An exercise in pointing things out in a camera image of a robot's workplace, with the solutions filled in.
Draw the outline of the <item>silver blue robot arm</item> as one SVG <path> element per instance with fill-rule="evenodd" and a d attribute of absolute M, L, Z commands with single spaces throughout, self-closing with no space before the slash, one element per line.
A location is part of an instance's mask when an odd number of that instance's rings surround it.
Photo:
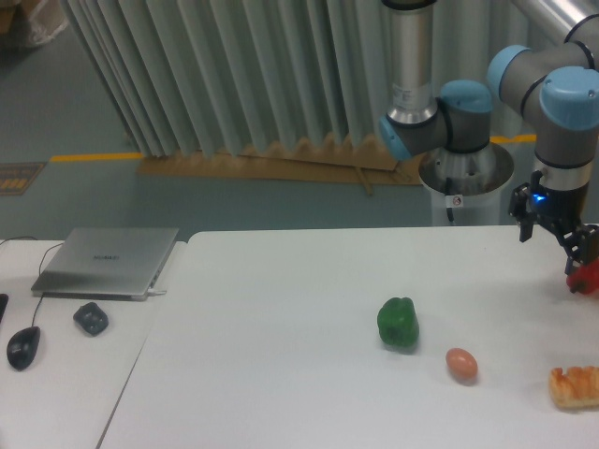
<path fill-rule="evenodd" d="M 541 226 L 564 249 L 566 273 L 596 268 L 598 228 L 581 214 L 598 146 L 598 15 L 586 1 L 520 1 L 554 41 L 546 51 L 513 45 L 491 60 L 485 82 L 431 88 L 430 1 L 388 1 L 391 103 L 382 140 L 397 160 L 422 157 L 420 178 L 445 196 L 502 188 L 513 166 L 490 142 L 492 102 L 514 110 L 536 133 L 530 179 L 508 212 L 527 240 Z"/>

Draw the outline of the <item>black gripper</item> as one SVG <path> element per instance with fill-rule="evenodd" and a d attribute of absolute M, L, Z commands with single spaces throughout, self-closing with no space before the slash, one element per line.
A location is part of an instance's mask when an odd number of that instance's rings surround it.
<path fill-rule="evenodd" d="M 581 220 L 589 184 L 572 189 L 554 187 L 548 175 L 537 169 L 529 182 L 515 188 L 508 213 L 519 225 L 520 242 L 531 238 L 534 225 L 560 236 L 567 256 L 564 272 L 570 275 L 598 258 L 598 225 Z"/>

